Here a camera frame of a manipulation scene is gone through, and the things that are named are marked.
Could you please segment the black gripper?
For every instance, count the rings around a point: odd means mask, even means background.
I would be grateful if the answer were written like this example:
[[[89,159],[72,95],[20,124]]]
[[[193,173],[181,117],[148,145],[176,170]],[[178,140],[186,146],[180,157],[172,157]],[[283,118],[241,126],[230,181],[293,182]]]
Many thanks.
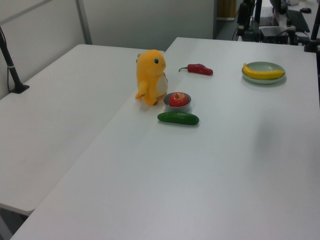
[[[250,20],[250,10],[251,10],[251,2],[243,1],[239,6],[238,16],[237,16],[237,36],[244,35],[248,30],[246,26]]]

